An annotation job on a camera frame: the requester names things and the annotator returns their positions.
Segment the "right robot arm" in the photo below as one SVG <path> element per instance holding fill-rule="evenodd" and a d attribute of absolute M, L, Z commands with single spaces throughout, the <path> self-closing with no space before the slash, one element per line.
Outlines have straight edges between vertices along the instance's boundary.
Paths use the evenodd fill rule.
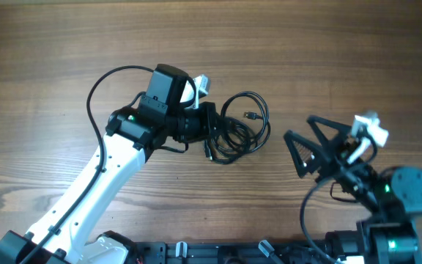
<path fill-rule="evenodd" d="M 308 252 L 321 263 L 422 263 L 415 218 L 422 216 L 422 169 L 392 166 L 376 172 L 371 162 L 385 146 L 389 133 L 375 112 L 357 115 L 351 125 L 311 115 L 307 119 L 317 140 L 294 131 L 284 134 L 299 177 L 318 173 L 316 185 L 300 206 L 300 226 Z M 357 222 L 355 231 L 335 231 L 316 242 L 306 227 L 306 205 L 327 183 L 339 184 L 370 217 Z"/>

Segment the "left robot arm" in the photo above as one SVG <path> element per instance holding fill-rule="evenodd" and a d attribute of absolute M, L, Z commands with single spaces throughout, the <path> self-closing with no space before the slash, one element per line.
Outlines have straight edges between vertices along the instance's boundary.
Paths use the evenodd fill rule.
<path fill-rule="evenodd" d="M 191 78 L 170 65 L 151 72 L 147 90 L 114 111 L 98 149 L 56 204 L 19 235 L 0 240 L 0 263 L 135 263 L 136 245 L 106 232 L 88 238 L 121 187 L 172 138 L 189 145 L 215 132 L 214 103 L 201 102 L 210 89 L 205 75 Z"/>

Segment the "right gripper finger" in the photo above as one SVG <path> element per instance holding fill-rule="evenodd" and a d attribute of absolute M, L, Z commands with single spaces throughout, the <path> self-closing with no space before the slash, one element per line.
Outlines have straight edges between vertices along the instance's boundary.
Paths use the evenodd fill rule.
<path fill-rule="evenodd" d="M 311 126 L 316 138 L 319 140 L 323 147 L 336 147 L 343 144 L 352 128 L 349 125 L 327 120 L 315 115 L 309 116 L 307 123 Z M 332 139 L 328 139 L 319 128 L 318 124 L 334 129 L 336 131 L 336 135 Z"/>
<path fill-rule="evenodd" d="M 284 141 L 300 178 L 313 174 L 322 166 L 322 147 L 319 144 L 291 130 L 284 134 Z"/>

